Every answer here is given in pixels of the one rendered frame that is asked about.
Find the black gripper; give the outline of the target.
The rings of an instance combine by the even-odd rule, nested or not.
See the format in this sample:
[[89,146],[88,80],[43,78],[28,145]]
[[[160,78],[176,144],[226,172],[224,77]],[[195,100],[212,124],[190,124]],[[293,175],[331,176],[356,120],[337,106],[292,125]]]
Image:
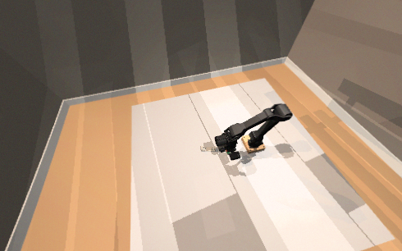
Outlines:
[[239,159],[241,157],[239,151],[236,151],[237,144],[238,142],[236,142],[235,144],[228,143],[229,150],[227,150],[227,152],[229,153],[229,157],[232,161]]

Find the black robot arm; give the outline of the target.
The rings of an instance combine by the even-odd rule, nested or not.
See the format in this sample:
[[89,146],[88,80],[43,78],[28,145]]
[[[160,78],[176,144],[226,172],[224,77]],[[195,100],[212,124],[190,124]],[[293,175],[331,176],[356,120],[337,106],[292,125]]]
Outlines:
[[257,148],[263,144],[263,136],[271,128],[280,121],[288,121],[292,116],[293,113],[286,104],[274,104],[272,107],[264,109],[258,115],[251,117],[247,121],[230,125],[224,130],[224,135],[215,136],[216,146],[219,149],[219,152],[223,153],[226,150],[229,150],[228,143],[235,144],[237,139],[242,137],[247,130],[250,130],[266,121],[258,130],[253,130],[249,133],[249,147]]

